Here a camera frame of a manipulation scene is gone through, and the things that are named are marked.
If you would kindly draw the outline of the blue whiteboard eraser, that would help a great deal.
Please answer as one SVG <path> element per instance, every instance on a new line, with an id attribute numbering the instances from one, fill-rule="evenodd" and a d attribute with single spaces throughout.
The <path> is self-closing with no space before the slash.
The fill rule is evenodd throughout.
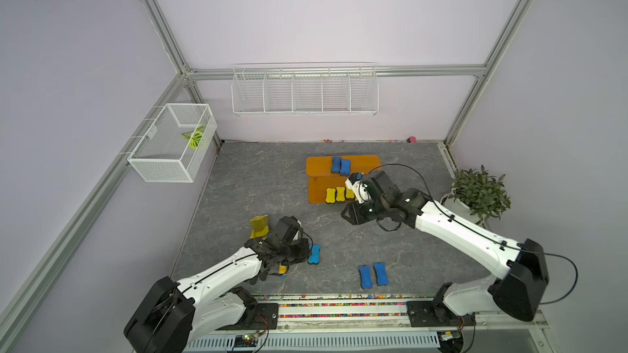
<path id="1" fill-rule="evenodd" d="M 341 160 L 340 161 L 340 175 L 349 177 L 351 174 L 351 160 Z"/>
<path id="2" fill-rule="evenodd" d="M 389 277 L 388 277 L 386 265 L 382 262 L 377 262 L 373 265 L 373 269 L 375 272 L 376 284 L 378 286 L 388 286 Z"/>
<path id="3" fill-rule="evenodd" d="M 359 266 L 360 285 L 362 289 L 372 289 L 371 268 L 369 266 Z"/>
<path id="4" fill-rule="evenodd" d="M 308 258 L 307 263 L 310 265 L 318 265 L 320 263 L 320 251 L 320 245 L 312 245 L 310 248 L 310 257 Z"/>
<path id="5" fill-rule="evenodd" d="M 333 157 L 332 158 L 332 167 L 331 172 L 333 174 L 342 174 L 343 169 L 343 159 L 341 157 Z"/>

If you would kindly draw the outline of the orange two-tier wooden shelf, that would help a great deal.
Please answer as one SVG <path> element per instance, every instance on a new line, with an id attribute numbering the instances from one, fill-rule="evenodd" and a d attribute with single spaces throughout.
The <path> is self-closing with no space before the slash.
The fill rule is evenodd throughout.
<path id="1" fill-rule="evenodd" d="M 342 160 L 348 160 L 350 173 L 369 173 L 371 169 L 381 165 L 378 155 L 345 155 Z M 345 187 L 348 176 L 332 173 L 333 157 L 308 157 L 306 159 L 306 174 L 308 176 L 308 201 L 310 204 L 324 204 L 328 188 Z"/>

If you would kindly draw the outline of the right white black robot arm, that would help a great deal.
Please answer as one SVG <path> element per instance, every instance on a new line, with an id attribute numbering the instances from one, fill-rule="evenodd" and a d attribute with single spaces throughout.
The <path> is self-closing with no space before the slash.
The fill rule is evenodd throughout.
<path id="1" fill-rule="evenodd" d="M 390 219 L 432 235 L 489 271 L 464 284 L 447 283 L 424 308 L 436 325 L 484 311 L 501 311 L 515 320 L 534 320 L 550 282 L 546 254 L 533 240 L 519 243 L 468 222 L 415 188 L 401 191 L 383 171 L 351 174 L 345 181 L 355 195 L 341 216 L 354 226 Z"/>

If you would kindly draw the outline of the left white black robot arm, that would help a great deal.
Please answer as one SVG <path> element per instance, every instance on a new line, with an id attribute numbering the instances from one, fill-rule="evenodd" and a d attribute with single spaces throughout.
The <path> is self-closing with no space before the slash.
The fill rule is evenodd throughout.
<path id="1" fill-rule="evenodd" d="M 124 328 L 135 352 L 182 352 L 188 343 L 225 327 L 271 328 L 270 316 L 243 284 L 265 280 L 280 266 L 307 261 L 313 240 L 296 217 L 283 217 L 263 238 L 178 281 L 153 284 Z"/>

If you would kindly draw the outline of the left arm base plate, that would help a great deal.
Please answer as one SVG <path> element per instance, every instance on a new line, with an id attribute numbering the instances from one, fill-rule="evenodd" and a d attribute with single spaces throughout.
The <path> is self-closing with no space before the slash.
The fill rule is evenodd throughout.
<path id="1" fill-rule="evenodd" d="M 245 309 L 245 313 L 234 324 L 220 330 L 275 330 L 279 320 L 279 306 L 276 303 L 257 303 Z"/>

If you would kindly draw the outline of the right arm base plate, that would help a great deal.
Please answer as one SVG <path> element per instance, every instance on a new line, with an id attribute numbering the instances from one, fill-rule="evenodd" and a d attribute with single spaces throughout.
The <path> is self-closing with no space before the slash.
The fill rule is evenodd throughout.
<path id="1" fill-rule="evenodd" d="M 409 301 L 407 316 L 412 328 L 457 328 L 473 327 L 476 320 L 473 315 L 456 315 L 442 304 L 431 301 Z"/>

